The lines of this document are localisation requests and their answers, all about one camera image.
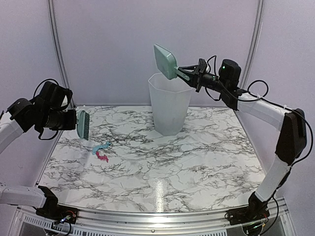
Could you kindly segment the green plastic dustpan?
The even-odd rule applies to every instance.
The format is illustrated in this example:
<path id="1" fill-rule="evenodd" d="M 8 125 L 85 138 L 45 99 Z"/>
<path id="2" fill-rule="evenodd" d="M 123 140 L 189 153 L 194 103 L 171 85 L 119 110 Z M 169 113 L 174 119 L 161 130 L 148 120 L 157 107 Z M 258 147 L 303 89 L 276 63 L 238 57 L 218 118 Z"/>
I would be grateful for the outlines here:
<path id="1" fill-rule="evenodd" d="M 154 54 L 158 70 L 169 80 L 177 78 L 184 73 L 178 70 L 175 56 L 166 48 L 154 44 Z"/>

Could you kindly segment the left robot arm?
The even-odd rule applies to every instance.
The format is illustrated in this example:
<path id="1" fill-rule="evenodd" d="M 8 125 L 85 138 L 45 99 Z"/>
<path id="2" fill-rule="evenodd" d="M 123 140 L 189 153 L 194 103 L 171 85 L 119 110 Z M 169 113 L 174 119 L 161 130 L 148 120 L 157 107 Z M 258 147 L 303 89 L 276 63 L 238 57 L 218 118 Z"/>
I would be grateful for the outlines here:
<path id="1" fill-rule="evenodd" d="M 20 98 L 0 115 L 0 150 L 4 151 L 13 141 L 31 128 L 39 133 L 46 128 L 59 132 L 76 128 L 76 111 L 68 110 L 72 91 L 53 83 L 51 79 L 43 81 L 43 87 L 31 100 Z M 7 185 L 0 183 L 0 202 L 8 205 L 23 205 L 42 208 L 52 219 L 62 215 L 62 207 L 53 200 L 47 200 L 47 194 L 38 187 Z"/>

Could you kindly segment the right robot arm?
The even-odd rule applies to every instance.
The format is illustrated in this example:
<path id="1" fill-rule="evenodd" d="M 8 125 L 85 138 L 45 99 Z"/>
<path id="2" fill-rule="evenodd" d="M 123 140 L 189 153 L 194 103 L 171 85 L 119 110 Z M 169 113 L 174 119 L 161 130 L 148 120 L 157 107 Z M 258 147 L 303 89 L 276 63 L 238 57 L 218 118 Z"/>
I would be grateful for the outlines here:
<path id="1" fill-rule="evenodd" d="M 295 161 L 307 144 L 306 121 L 300 109 L 290 109 L 267 101 L 263 96 L 255 95 L 248 89 L 238 86 L 241 67 L 235 61 L 224 59 L 218 73 L 211 73 L 208 63 L 199 59 L 197 65 L 176 67 L 175 73 L 190 87 L 199 91 L 210 89 L 220 94 L 220 100 L 230 109 L 242 116 L 258 119 L 257 134 L 250 133 L 254 148 L 258 141 L 271 135 L 270 144 L 275 148 L 274 157 L 269 158 L 270 168 L 259 187 L 249 198 L 244 216 L 255 220 L 285 183 Z"/>

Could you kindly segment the green hand brush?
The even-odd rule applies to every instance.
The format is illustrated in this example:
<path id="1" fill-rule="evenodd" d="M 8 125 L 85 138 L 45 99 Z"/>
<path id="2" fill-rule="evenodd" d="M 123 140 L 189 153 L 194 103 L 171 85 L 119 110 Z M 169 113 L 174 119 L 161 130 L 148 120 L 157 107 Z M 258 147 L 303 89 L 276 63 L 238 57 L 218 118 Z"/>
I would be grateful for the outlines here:
<path id="1" fill-rule="evenodd" d="M 79 138 L 84 140 L 89 140 L 89 130 L 90 130 L 90 115 L 84 111 L 80 110 L 77 113 L 77 135 Z"/>

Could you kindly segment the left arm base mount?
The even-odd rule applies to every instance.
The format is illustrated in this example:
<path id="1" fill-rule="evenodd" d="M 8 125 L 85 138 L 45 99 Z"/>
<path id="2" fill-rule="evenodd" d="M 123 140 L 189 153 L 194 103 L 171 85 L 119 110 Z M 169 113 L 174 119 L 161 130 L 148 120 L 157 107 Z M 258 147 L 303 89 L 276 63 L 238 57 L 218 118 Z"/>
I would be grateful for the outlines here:
<path id="1" fill-rule="evenodd" d="M 60 221 L 63 218 L 70 216 L 67 220 L 70 224 L 75 224 L 77 220 L 78 209 L 69 206 L 59 205 L 59 200 L 56 195 L 46 186 L 38 186 L 45 196 L 45 202 L 42 208 L 36 208 L 36 215 Z"/>

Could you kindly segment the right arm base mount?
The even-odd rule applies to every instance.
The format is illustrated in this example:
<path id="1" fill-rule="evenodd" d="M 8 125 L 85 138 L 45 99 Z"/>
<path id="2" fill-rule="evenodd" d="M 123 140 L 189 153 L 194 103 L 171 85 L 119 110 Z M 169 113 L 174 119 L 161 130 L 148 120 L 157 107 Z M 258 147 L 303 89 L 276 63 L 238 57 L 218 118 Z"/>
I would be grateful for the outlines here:
<path id="1" fill-rule="evenodd" d="M 264 219 L 266 216 L 270 215 L 267 210 L 269 200 L 270 198 L 266 201 L 261 201 L 256 196 L 255 192 L 253 192 L 248 199 L 247 206 L 230 209 L 226 212 L 224 217 L 229 221 L 230 225 L 243 224 Z"/>

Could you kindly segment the pink scrap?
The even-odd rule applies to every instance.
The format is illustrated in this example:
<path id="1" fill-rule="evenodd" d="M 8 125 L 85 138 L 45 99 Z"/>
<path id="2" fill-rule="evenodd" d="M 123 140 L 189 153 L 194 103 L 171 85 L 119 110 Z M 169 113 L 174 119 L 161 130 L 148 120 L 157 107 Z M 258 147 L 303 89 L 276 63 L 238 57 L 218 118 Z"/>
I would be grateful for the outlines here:
<path id="1" fill-rule="evenodd" d="M 106 155 L 101 155 L 99 151 L 96 151 L 95 154 L 99 160 L 106 161 L 107 163 L 109 162 L 109 159 Z"/>

